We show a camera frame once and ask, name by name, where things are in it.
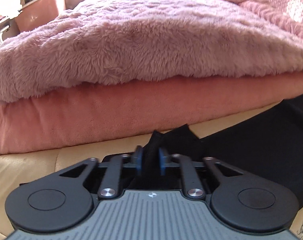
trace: gray ribbed plate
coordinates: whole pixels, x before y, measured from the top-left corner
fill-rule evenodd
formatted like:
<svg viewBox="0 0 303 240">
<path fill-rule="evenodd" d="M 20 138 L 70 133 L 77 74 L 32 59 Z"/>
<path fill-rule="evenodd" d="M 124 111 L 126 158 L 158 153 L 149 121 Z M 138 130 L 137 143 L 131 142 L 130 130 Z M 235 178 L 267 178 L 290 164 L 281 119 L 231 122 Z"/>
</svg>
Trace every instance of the gray ribbed plate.
<svg viewBox="0 0 303 240">
<path fill-rule="evenodd" d="M 246 235 L 225 227 L 202 201 L 180 191 L 127 190 L 104 200 L 82 224 L 50 235 L 20 230 L 8 240 L 297 240 L 289 231 L 268 236 Z"/>
</svg>

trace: beige leather surface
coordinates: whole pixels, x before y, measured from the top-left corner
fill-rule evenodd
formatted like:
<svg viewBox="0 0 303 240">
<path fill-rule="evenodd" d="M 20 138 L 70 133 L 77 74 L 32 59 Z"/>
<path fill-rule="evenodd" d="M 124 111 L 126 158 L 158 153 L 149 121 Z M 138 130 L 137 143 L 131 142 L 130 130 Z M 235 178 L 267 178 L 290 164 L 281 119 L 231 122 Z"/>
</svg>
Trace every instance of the beige leather surface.
<svg viewBox="0 0 303 240">
<path fill-rule="evenodd" d="M 190 129 L 202 138 L 251 118 L 274 105 L 194 124 L 190 126 Z M 89 157 L 101 160 L 109 154 L 131 152 L 137 145 L 145 145 L 150 136 L 146 134 L 62 149 L 0 156 L 0 240 L 13 231 L 5 213 L 4 203 L 7 195 L 20 183 L 41 178 Z M 301 216 L 303 216 L 303 210 L 295 221 L 293 232 L 298 232 Z"/>
</svg>

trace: stack of blankets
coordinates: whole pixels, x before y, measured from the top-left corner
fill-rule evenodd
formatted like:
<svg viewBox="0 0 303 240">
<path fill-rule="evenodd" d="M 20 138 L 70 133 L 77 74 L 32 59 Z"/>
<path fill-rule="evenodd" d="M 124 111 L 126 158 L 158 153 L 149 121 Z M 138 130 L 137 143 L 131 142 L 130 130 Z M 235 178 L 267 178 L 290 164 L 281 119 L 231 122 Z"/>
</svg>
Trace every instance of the stack of blankets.
<svg viewBox="0 0 303 240">
<path fill-rule="evenodd" d="M 303 94 L 269 0 L 85 0 L 0 46 L 0 155 L 169 130 Z"/>
</svg>

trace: pink storage container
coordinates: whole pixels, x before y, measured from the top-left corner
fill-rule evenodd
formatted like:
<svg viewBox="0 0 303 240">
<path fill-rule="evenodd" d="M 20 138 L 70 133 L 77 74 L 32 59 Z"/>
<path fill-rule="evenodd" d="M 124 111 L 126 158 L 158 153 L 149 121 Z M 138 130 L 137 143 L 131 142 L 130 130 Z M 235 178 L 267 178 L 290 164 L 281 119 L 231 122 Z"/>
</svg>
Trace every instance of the pink storage container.
<svg viewBox="0 0 303 240">
<path fill-rule="evenodd" d="M 54 20 L 65 8 L 65 0 L 32 0 L 15 21 L 20 32 L 28 32 Z"/>
</svg>

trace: black fabric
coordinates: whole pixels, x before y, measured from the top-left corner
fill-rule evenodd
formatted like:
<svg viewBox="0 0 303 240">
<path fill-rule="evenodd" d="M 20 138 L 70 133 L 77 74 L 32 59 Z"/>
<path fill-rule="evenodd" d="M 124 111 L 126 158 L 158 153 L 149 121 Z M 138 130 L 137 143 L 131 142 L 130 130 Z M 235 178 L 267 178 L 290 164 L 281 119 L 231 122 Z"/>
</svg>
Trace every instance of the black fabric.
<svg viewBox="0 0 303 240">
<path fill-rule="evenodd" d="M 292 190 L 303 207 L 303 95 L 233 127 L 199 139 L 181 126 L 168 133 L 153 132 L 144 146 L 143 174 L 129 188 L 161 189 L 178 187 L 177 179 L 163 180 L 159 174 L 158 149 L 201 161 L 212 156 L 277 182 Z"/>
</svg>

